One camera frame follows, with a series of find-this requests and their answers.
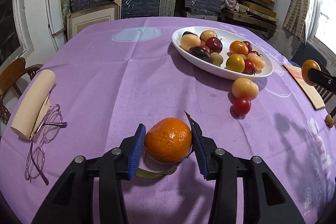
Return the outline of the tangerine with leaf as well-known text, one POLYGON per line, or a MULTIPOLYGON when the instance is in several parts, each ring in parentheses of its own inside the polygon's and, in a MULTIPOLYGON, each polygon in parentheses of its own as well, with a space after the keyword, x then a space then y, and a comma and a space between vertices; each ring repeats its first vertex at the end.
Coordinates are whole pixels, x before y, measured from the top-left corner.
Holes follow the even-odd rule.
POLYGON ((193 135, 184 121, 169 117, 157 122, 145 136, 146 155, 158 164, 168 165, 161 172, 139 168, 136 175, 143 178, 160 178, 172 175, 184 159, 193 152, 193 135))

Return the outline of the small yellow-orange tomato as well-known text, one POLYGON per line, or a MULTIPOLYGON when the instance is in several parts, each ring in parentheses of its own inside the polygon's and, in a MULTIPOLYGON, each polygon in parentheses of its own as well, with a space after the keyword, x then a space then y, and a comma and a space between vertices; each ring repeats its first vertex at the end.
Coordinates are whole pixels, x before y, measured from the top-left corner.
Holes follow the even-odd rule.
POLYGON ((236 53, 232 54, 226 61, 226 69, 237 73, 243 73, 245 69, 243 57, 236 53))

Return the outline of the small red tomato plate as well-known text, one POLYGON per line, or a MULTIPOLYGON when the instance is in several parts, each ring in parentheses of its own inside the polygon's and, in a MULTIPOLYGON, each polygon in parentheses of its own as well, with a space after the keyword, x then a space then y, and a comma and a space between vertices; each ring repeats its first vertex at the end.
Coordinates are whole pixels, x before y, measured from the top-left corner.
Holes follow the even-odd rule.
POLYGON ((211 54, 211 50, 209 49, 209 47, 207 47, 206 45, 200 45, 200 47, 205 50, 209 55, 211 54))

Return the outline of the wooden chair left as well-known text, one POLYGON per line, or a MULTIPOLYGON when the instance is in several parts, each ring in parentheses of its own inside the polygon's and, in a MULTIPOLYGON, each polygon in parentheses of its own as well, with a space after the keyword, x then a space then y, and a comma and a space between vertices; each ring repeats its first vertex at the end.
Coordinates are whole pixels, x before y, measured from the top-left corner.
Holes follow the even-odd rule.
POLYGON ((7 109, 7 107, 3 103, 3 99, 6 93, 10 90, 10 88, 14 88, 18 97, 22 95, 22 92, 18 85, 16 84, 17 80, 19 80, 22 76, 27 74, 32 80, 38 70, 42 68, 42 64, 35 64, 29 67, 26 67, 26 60, 23 57, 17 58, 13 61, 2 73, 1 73, 1 122, 7 124, 11 113, 7 109))

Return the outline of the large orange tangerine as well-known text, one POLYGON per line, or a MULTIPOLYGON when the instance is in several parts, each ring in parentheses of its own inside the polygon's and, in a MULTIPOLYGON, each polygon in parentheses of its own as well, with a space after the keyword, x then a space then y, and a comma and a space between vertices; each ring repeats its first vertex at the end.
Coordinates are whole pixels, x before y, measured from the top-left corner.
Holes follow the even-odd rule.
POLYGON ((231 54, 236 53, 236 54, 242 54, 244 56, 248 55, 249 53, 247 45, 244 42, 238 40, 230 44, 229 50, 231 54))

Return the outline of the yellow pear fruit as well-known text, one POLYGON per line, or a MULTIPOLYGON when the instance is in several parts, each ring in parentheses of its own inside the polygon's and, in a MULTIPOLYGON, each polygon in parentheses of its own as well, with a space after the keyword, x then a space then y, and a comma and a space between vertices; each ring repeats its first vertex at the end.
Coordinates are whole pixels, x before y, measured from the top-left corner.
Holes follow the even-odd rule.
POLYGON ((190 48, 199 47, 201 40, 194 34, 183 35, 180 39, 180 46, 183 50, 188 51, 190 48))

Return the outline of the smooth orange fruit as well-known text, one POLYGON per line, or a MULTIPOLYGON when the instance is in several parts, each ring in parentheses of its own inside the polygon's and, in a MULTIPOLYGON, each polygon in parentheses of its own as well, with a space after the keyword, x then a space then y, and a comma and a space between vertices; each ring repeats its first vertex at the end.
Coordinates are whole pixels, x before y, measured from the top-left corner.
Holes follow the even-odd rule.
POLYGON ((301 68, 301 75, 302 75, 302 78, 303 80, 310 86, 315 86, 316 84, 314 82, 312 82, 309 77, 308 77, 308 71, 309 69, 311 68, 314 68, 314 69, 317 69, 317 70, 321 70, 321 68, 319 67, 318 63, 314 60, 306 60, 303 65, 302 65, 302 68, 301 68))

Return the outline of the red tomato in plate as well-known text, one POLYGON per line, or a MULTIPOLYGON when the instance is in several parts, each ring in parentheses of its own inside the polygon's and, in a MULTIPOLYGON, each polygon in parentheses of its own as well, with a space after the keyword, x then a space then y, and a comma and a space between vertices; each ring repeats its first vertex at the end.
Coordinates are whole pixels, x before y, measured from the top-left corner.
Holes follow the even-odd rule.
POLYGON ((259 53, 258 51, 250 51, 249 54, 250 53, 256 54, 258 57, 262 57, 263 56, 263 54, 259 53))

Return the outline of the large red tomato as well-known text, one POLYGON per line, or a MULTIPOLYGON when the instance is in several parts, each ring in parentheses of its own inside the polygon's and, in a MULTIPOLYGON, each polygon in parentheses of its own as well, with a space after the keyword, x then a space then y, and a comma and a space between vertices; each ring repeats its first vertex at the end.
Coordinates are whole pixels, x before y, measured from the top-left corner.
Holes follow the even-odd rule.
POLYGON ((243 73, 247 75, 254 75, 257 71, 256 66, 254 63, 248 59, 244 60, 245 68, 243 73))

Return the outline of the orange exercise notebook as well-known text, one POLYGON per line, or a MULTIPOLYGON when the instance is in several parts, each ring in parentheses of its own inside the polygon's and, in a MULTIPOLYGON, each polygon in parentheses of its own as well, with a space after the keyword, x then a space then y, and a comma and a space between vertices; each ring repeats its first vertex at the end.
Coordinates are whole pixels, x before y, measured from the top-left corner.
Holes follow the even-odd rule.
POLYGON ((301 90, 304 92, 314 110, 321 110, 325 108, 325 103, 319 95, 315 87, 308 85, 302 78, 301 68, 290 64, 283 64, 283 67, 289 72, 291 77, 295 80, 301 90))

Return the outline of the dark purple fruit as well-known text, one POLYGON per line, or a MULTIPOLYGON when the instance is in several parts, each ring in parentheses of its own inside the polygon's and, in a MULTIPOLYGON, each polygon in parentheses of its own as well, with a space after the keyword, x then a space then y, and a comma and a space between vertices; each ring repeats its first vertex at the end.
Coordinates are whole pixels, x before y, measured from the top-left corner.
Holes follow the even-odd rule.
POLYGON ((210 63, 212 64, 213 63, 213 60, 210 56, 210 54, 205 50, 203 49, 202 47, 191 47, 189 50, 188 50, 188 53, 207 62, 207 63, 210 63))

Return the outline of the small red cherry tomato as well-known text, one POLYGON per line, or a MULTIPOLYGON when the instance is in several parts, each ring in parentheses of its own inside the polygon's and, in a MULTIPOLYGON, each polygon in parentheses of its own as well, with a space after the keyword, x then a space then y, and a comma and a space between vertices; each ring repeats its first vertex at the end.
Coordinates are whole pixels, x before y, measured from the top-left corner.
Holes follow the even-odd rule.
POLYGON ((236 115, 245 116, 251 109, 251 102, 246 97, 239 97, 236 98, 232 107, 236 115))

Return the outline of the pale orange persimmon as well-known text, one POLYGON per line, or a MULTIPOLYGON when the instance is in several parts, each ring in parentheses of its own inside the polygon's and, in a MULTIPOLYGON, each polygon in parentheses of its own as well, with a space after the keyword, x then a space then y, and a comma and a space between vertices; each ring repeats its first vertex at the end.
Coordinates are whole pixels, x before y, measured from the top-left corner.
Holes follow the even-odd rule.
POLYGON ((265 61, 256 53, 248 53, 247 59, 254 63, 257 71, 261 71, 265 67, 265 61))

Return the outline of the speckled yellow pepino melon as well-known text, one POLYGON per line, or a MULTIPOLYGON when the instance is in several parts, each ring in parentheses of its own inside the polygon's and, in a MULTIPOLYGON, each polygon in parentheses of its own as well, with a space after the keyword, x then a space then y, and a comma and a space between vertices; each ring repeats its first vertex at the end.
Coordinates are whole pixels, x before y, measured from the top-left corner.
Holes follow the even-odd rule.
POLYGON ((205 30, 200 35, 200 40, 204 44, 209 38, 217 38, 217 34, 213 30, 205 30))

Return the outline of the dark brown plum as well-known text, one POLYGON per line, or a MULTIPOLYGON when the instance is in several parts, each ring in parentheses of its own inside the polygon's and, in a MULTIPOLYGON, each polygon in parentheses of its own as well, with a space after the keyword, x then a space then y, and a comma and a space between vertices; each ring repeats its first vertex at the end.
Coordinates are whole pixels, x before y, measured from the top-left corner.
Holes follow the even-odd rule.
POLYGON ((182 36, 185 36, 185 35, 195 35, 197 36, 196 34, 192 33, 192 32, 189 32, 189 31, 185 31, 182 36))

